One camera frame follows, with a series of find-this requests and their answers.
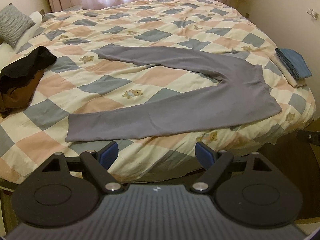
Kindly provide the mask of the brown garment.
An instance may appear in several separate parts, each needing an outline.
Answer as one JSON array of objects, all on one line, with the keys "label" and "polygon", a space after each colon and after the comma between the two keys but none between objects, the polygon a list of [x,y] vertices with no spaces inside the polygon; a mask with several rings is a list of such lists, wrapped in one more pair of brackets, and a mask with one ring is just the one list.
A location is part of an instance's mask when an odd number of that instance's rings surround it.
[{"label": "brown garment", "polygon": [[30,105],[43,75],[44,71],[39,70],[25,86],[9,88],[7,92],[1,93],[2,118],[9,116],[11,113],[20,112]]}]

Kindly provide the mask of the folded white fleece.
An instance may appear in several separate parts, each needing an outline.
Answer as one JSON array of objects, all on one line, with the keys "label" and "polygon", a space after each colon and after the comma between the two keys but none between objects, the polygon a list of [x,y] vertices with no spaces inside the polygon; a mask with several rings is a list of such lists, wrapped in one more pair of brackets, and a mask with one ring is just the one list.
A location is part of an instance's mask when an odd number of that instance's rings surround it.
[{"label": "folded white fleece", "polygon": [[302,87],[306,85],[306,81],[304,79],[296,80],[293,75],[288,71],[285,64],[282,63],[280,58],[276,55],[276,53],[269,56],[270,60],[279,68],[279,70],[284,75],[285,79],[292,87]]}]

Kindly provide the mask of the black garment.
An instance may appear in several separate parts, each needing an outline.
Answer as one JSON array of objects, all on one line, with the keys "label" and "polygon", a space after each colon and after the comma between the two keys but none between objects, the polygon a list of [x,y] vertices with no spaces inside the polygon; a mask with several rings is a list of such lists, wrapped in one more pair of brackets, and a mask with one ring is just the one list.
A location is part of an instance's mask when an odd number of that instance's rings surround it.
[{"label": "black garment", "polygon": [[27,56],[7,65],[1,70],[1,93],[26,85],[40,70],[54,64],[57,57],[46,47],[39,46]]}]

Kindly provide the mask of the folded blue jeans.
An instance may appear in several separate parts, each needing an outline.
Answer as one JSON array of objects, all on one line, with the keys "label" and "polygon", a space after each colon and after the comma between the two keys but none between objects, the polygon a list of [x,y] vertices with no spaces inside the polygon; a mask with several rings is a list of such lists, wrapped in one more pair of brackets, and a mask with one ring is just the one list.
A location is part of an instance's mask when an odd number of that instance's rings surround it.
[{"label": "folded blue jeans", "polygon": [[295,80],[302,80],[312,76],[310,69],[302,55],[288,48],[276,48],[276,55]]}]

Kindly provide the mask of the clear wall hook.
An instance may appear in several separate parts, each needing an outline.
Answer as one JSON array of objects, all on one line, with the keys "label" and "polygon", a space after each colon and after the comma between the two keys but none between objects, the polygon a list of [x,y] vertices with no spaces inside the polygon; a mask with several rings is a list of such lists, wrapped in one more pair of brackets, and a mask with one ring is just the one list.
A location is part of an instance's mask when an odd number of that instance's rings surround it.
[{"label": "clear wall hook", "polygon": [[311,9],[311,8],[309,8],[309,9],[306,11],[306,13],[307,13],[310,17],[312,17],[314,20],[317,20],[318,17],[319,17],[319,13],[318,13],[317,11]]}]

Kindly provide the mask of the checkered pastel quilt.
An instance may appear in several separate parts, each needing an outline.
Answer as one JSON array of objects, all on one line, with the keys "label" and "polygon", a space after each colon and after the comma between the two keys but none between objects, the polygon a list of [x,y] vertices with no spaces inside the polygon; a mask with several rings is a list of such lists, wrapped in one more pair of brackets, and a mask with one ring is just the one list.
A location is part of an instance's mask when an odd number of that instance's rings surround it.
[{"label": "checkered pastel quilt", "polygon": [[316,103],[272,61],[276,45],[210,0],[154,0],[43,16],[1,55],[1,178],[111,141],[120,181],[198,170],[195,144],[257,150],[303,128]]}]

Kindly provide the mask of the striped grey pillow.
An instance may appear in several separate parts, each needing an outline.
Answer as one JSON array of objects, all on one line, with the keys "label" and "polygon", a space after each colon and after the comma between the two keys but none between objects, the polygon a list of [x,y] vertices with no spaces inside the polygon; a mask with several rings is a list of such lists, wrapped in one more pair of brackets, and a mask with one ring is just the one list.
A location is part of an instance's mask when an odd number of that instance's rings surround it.
[{"label": "striped grey pillow", "polygon": [[20,37],[33,27],[35,22],[14,5],[9,4],[1,10],[0,24],[1,40],[15,48]]}]

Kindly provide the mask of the grey long pants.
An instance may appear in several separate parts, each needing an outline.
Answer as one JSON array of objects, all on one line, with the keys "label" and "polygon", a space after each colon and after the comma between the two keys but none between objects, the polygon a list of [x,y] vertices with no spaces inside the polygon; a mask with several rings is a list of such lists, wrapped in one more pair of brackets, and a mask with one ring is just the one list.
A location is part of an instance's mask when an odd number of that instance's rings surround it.
[{"label": "grey long pants", "polygon": [[160,65],[209,76],[216,86],[204,87],[155,102],[112,111],[70,114],[67,142],[143,139],[239,126],[281,112],[271,96],[260,65],[232,56],[175,47],[99,49],[101,59],[138,66]]}]

